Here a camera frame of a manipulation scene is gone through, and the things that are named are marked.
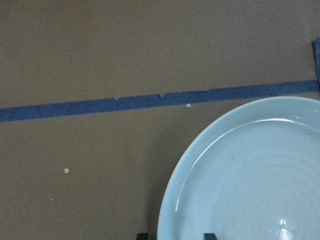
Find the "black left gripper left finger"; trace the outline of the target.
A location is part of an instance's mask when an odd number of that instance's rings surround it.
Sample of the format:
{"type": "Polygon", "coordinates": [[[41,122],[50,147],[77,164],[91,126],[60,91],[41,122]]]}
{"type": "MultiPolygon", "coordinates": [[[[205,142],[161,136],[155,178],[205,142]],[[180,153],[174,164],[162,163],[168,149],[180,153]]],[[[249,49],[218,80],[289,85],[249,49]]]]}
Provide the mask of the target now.
{"type": "Polygon", "coordinates": [[[149,234],[147,232],[140,232],[136,235],[136,240],[148,240],[149,234]]]}

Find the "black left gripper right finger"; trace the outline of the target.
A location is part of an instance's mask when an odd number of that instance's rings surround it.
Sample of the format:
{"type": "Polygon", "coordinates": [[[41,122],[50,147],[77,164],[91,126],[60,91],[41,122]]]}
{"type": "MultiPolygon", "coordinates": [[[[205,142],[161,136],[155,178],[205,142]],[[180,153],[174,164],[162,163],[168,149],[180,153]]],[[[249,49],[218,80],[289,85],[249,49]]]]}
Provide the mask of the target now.
{"type": "Polygon", "coordinates": [[[217,236],[214,233],[204,233],[203,239],[204,240],[217,240],[217,236]]]}

